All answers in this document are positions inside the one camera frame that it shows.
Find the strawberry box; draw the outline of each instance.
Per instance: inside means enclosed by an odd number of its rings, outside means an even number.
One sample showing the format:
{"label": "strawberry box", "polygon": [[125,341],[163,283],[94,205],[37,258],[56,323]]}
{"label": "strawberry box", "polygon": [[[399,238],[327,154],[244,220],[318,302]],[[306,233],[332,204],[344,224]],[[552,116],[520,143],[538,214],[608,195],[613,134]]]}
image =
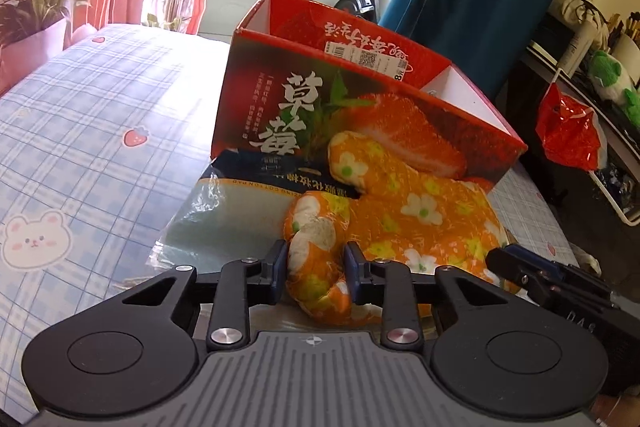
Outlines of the strawberry box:
{"label": "strawberry box", "polygon": [[445,57],[310,0],[259,0],[232,39],[212,158],[253,150],[280,156],[281,169],[317,169],[343,130],[419,171],[485,188],[526,150]]}

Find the gray ribbed panel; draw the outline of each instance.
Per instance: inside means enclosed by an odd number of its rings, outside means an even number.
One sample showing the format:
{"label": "gray ribbed panel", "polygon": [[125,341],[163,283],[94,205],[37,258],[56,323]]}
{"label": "gray ribbed panel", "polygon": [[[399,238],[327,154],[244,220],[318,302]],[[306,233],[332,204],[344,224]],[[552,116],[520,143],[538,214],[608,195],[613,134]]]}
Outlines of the gray ribbed panel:
{"label": "gray ribbed panel", "polygon": [[[260,333],[246,349],[211,355],[182,393],[137,416],[97,427],[509,427],[461,407],[420,358],[369,333]],[[87,427],[43,413],[33,427]],[[527,427],[593,426],[585,415]]]}

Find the barcode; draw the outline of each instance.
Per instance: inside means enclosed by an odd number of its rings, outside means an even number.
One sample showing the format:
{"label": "barcode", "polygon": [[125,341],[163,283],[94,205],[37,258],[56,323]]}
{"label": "barcode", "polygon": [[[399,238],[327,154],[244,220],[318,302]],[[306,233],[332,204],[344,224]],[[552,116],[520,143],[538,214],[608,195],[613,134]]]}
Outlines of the barcode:
{"label": "barcode", "polygon": [[344,58],[344,54],[347,51],[345,46],[334,46],[334,55],[335,57]]}
{"label": "barcode", "polygon": [[360,58],[358,60],[359,66],[364,66],[365,68],[369,68],[371,70],[376,67],[376,54],[372,52],[363,51],[360,54]]}

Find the orange plush toy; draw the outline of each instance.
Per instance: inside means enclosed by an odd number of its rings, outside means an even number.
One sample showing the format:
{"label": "orange plush toy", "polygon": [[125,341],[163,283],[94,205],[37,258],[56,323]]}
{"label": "orange plush toy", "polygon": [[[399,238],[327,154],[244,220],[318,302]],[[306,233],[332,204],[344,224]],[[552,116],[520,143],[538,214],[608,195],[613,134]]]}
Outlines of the orange plush toy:
{"label": "orange plush toy", "polygon": [[[369,260],[394,259],[430,274],[450,264],[500,285],[484,258],[506,245],[507,235],[478,185],[418,172],[349,131],[333,137],[328,159],[332,176],[362,195],[306,192],[289,209],[287,287],[311,317],[353,326],[379,320],[376,306],[351,303],[342,272],[347,241],[356,241]],[[430,307],[420,306],[420,313],[429,315]]]}

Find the red plastic bag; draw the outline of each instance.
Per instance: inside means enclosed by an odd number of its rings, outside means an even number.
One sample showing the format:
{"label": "red plastic bag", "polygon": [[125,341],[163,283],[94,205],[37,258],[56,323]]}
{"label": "red plastic bag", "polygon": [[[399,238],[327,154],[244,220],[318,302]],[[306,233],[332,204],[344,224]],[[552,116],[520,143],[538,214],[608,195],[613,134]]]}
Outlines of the red plastic bag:
{"label": "red plastic bag", "polygon": [[552,162],[585,171],[605,168],[607,139],[593,108],[551,84],[540,102],[536,133]]}

